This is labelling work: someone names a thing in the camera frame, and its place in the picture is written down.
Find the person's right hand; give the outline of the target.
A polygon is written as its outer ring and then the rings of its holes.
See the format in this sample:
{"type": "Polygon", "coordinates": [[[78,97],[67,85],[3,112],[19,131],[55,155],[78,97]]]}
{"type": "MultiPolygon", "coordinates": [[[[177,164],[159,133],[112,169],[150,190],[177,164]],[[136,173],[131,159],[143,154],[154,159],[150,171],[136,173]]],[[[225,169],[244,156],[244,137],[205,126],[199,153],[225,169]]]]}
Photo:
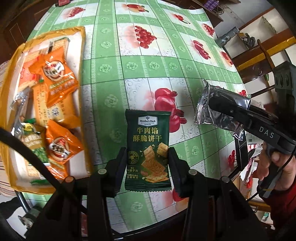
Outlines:
{"type": "Polygon", "coordinates": [[[288,190],[295,180],[295,156],[273,151],[264,142],[256,175],[261,189],[288,190]]]}

